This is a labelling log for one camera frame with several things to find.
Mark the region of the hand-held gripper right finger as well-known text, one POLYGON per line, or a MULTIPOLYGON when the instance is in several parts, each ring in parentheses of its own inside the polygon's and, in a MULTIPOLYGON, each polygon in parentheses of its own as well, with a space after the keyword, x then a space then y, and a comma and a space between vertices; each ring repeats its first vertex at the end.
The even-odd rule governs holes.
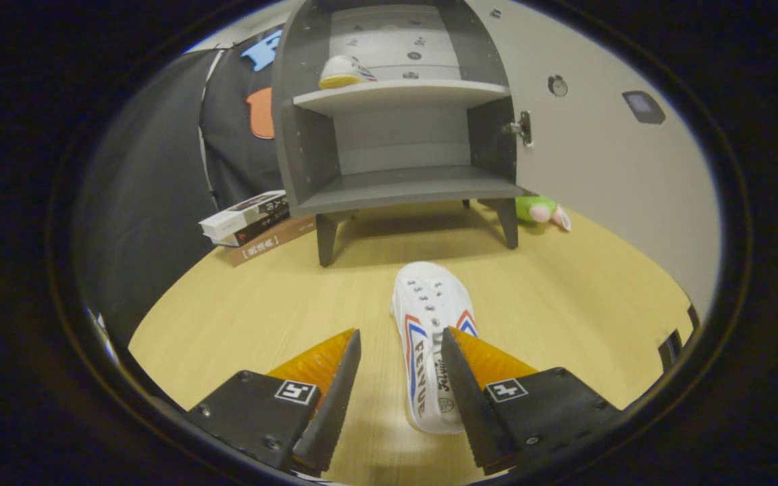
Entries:
POLYGON ((566 367, 538 371, 456 328, 442 333, 442 359, 473 460, 489 475, 548 470, 621 413, 566 367))

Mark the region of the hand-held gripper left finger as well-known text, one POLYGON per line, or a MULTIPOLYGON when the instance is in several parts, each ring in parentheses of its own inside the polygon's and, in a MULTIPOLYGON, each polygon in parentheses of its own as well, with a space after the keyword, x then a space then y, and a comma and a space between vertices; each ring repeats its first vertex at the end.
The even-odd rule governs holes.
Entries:
POLYGON ((360 359, 359 330, 345 330, 268 373, 235 372, 186 419, 272 468, 321 476, 340 439, 360 359))

